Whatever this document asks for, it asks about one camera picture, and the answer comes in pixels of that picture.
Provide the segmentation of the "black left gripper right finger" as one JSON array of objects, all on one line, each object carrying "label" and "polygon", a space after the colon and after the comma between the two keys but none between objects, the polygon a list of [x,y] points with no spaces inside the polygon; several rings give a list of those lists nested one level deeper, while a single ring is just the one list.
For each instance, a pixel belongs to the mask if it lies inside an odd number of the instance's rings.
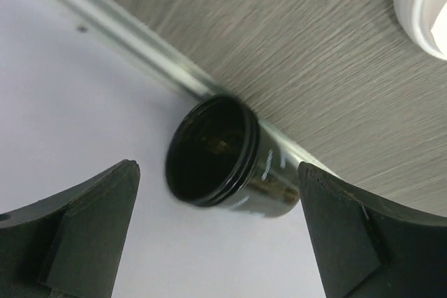
[{"label": "black left gripper right finger", "polygon": [[300,195],[326,297],[445,297],[446,218],[351,185],[310,163]]}]

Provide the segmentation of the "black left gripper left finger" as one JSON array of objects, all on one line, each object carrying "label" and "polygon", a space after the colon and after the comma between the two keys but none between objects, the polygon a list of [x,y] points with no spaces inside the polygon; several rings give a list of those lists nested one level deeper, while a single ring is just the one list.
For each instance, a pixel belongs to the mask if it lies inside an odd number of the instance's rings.
[{"label": "black left gripper left finger", "polygon": [[2,297],[111,297],[140,183],[123,160],[1,214]]}]

